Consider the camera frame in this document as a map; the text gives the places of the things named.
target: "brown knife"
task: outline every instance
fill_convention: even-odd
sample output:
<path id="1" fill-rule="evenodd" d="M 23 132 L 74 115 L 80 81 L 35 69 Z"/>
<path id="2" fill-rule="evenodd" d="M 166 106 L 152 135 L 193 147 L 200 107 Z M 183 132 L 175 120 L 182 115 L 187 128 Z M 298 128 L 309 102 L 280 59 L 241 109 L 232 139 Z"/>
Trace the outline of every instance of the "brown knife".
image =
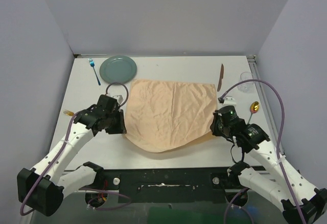
<path id="1" fill-rule="evenodd" d="M 224 65 L 221 64 L 221 67 L 220 67 L 220 77 L 219 77 L 217 92 L 219 92 L 220 89 L 221 89 L 221 84 L 222 84 L 223 78 L 224 78 Z"/>

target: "tabletop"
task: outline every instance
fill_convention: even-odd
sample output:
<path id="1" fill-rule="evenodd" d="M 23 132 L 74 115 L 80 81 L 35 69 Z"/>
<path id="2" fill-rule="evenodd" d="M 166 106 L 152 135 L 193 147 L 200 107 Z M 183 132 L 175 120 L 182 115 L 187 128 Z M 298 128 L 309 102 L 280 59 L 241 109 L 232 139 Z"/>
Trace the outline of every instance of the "tabletop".
<path id="1" fill-rule="evenodd" d="M 100 86 L 89 65 L 88 58 L 75 59 L 51 149 L 65 135 L 70 120 L 70 117 L 64 115 L 62 111 L 67 109 L 77 112 L 86 109 L 90 105 L 96 104 L 99 96 L 105 93 L 108 83 L 101 79 L 99 69 L 106 59 L 93 58 L 96 72 L 100 78 Z M 135 79 L 210 83 L 216 87 L 221 64 L 224 64 L 224 78 L 217 97 L 237 83 L 242 72 L 251 72 L 245 56 L 132 57 L 132 59 L 137 65 Z M 128 89 L 130 89 L 130 84 L 131 82 L 126 83 Z M 126 92 L 121 86 L 110 87 L 109 93 L 111 96 L 126 97 Z M 255 86 L 251 93 L 243 93 L 234 88 L 228 95 L 236 99 L 236 111 L 239 117 L 245 121 L 249 119 L 251 103 L 260 102 Z M 126 111 L 126 105 L 122 106 L 122 109 Z M 258 124 L 272 138 L 268 126 L 269 119 L 265 117 L 263 109 L 253 115 L 251 122 Z M 151 153 L 138 148 L 122 135 L 108 135 L 102 131 L 79 151 L 66 170 L 75 170 L 88 161 L 98 164 L 104 169 L 228 167 L 233 165 L 230 148 L 230 142 L 215 137 L 203 143 L 191 142 L 171 151 Z M 241 159 L 240 148 L 233 149 L 233 156 L 236 161 Z M 247 155 L 245 155 L 245 162 L 251 166 L 260 165 Z"/>

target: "wall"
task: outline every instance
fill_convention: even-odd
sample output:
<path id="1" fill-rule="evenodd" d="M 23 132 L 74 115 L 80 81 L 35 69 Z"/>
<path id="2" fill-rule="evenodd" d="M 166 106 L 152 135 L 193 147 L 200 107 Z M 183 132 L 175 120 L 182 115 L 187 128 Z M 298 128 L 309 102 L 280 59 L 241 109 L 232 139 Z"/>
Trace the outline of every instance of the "wall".
<path id="1" fill-rule="evenodd" d="M 0 2 L 0 223 L 18 223 L 16 176 L 49 148 L 73 55 L 44 0 Z"/>
<path id="2" fill-rule="evenodd" d="M 287 0 L 45 0 L 76 54 L 256 54 Z"/>
<path id="3" fill-rule="evenodd" d="M 258 55 L 261 77 L 285 103 L 282 137 L 288 160 L 317 187 L 327 187 L 327 0 L 288 0 Z M 280 107 L 268 98 L 276 123 Z"/>

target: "plate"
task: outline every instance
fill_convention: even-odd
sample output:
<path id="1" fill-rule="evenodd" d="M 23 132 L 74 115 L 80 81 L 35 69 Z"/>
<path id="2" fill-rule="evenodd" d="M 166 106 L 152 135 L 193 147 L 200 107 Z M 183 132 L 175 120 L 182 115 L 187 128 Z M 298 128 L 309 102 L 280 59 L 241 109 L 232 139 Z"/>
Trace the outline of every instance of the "plate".
<path id="1" fill-rule="evenodd" d="M 126 83 L 136 75 L 136 63 L 130 57 L 117 55 L 106 59 L 100 66 L 100 76 L 108 83 Z"/>

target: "cloth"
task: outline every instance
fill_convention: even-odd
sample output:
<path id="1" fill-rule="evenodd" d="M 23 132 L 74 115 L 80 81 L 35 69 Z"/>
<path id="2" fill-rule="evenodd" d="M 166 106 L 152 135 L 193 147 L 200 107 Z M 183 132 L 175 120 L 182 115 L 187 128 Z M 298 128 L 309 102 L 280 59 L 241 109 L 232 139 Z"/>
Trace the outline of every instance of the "cloth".
<path id="1" fill-rule="evenodd" d="M 136 79 L 127 103 L 126 137 L 145 151 L 171 150 L 209 133 L 216 109 L 213 84 Z"/>

